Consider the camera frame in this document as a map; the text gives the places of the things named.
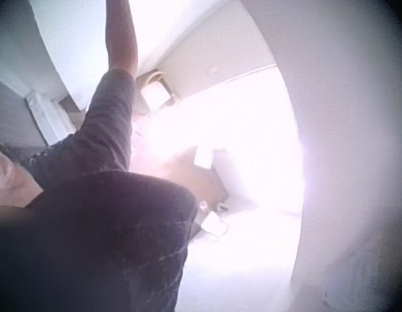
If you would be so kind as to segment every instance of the dark t-shirt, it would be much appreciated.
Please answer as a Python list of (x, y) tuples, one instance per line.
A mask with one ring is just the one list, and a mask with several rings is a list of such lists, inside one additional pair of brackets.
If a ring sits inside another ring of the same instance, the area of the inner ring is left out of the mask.
[(101, 78), (80, 130), (21, 165), (44, 190), (92, 172), (127, 171), (134, 93), (128, 72), (110, 70)]

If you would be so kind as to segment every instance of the person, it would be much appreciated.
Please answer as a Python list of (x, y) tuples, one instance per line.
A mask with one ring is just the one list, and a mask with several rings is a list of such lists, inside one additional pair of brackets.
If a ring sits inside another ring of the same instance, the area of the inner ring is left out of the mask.
[(80, 130), (21, 164), (0, 150), (0, 311), (174, 311), (196, 201), (127, 172), (137, 42), (129, 1), (106, 9)]
[(109, 70), (97, 86), (83, 125), (21, 162), (43, 189), (91, 172), (129, 169), (137, 41), (127, 0), (107, 0), (106, 11)]

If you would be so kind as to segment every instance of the raised arm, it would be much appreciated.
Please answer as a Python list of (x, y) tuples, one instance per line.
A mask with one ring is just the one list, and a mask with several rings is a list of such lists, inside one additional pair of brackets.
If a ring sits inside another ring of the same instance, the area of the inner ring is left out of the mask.
[(121, 69), (134, 79), (137, 74), (137, 41), (129, 0), (106, 0), (105, 45), (109, 69)]

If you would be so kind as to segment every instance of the white object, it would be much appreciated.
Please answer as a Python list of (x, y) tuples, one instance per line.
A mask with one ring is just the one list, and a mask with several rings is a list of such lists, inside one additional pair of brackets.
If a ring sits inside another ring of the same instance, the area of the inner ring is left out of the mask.
[(211, 169), (213, 166), (213, 158), (214, 153), (211, 148), (198, 146), (196, 149), (194, 164), (205, 169)]
[(170, 100), (170, 94), (159, 81), (148, 84), (142, 89), (141, 93), (149, 108), (153, 111), (159, 109)]
[(220, 238), (227, 233), (229, 225), (221, 221), (220, 217), (212, 211), (207, 215), (207, 218), (201, 224), (201, 228)]
[(26, 97), (26, 101), (48, 145), (57, 143), (74, 133), (74, 126), (58, 103), (52, 103), (47, 96), (36, 91), (32, 91)]
[(202, 211), (207, 211), (207, 209), (208, 209), (208, 204), (207, 204), (205, 201), (201, 201), (201, 202), (200, 202), (200, 209), (201, 209)]

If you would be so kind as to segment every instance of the white wall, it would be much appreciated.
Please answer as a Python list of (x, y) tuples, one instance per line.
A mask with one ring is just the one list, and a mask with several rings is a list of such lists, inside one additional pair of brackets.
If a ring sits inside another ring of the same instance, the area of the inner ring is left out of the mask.
[(37, 90), (60, 101), (68, 95), (46, 51), (28, 0), (0, 6), (0, 81), (25, 97)]
[(306, 185), (294, 278), (402, 209), (402, 32), (370, 1), (242, 0), (284, 77)]
[(203, 21), (158, 66), (181, 98), (238, 75), (274, 65), (269, 48), (238, 0)]
[[(105, 0), (30, 0), (45, 46), (78, 108), (90, 102), (108, 68)], [(155, 68), (198, 19), (225, 0), (134, 0), (139, 72)]]

